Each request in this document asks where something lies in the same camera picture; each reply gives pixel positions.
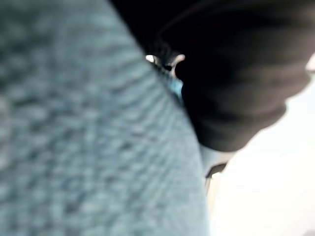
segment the blurry object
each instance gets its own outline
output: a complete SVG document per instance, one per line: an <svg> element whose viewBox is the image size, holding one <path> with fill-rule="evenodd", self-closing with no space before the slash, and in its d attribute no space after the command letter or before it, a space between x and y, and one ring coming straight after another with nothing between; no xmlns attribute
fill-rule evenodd
<svg viewBox="0 0 315 236"><path fill-rule="evenodd" d="M315 54L313 54L313 56L307 63L306 70L310 73L315 73Z"/></svg>
<svg viewBox="0 0 315 236"><path fill-rule="evenodd" d="M146 60L151 62L158 68L162 74L162 81L166 84L167 88L177 97L182 103L182 87L183 82L177 78L175 68L178 63L185 60L185 55L179 54L172 58L162 59L155 55L146 55Z"/></svg>

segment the light blue fabric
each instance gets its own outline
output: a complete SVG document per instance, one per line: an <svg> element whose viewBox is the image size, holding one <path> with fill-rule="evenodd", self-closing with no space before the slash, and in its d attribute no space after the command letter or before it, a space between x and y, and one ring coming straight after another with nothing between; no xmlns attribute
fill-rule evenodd
<svg viewBox="0 0 315 236"><path fill-rule="evenodd" d="M108 1L0 17L0 236L207 236L193 129Z"/></svg>

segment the black fabric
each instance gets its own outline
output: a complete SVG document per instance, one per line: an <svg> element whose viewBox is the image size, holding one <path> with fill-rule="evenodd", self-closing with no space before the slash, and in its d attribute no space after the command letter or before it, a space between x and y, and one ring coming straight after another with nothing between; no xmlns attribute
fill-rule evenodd
<svg viewBox="0 0 315 236"><path fill-rule="evenodd" d="M142 45L159 36L186 55L176 74L199 141L209 148L241 149L309 82L313 0L114 2Z"/></svg>

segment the white wall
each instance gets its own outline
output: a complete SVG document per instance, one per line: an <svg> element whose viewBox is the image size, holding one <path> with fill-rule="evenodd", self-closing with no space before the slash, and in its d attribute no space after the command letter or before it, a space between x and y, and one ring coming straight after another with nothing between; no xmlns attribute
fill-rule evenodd
<svg viewBox="0 0 315 236"><path fill-rule="evenodd" d="M303 236L315 231L315 83L288 103L227 166L212 236Z"/></svg>

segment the blue sweater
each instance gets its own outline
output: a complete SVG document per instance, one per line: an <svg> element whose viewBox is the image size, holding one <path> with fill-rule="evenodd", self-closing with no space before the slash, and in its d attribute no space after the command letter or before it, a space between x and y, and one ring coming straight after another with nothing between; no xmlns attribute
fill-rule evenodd
<svg viewBox="0 0 315 236"><path fill-rule="evenodd" d="M206 236L198 142L104 0L0 1L0 236Z"/></svg>

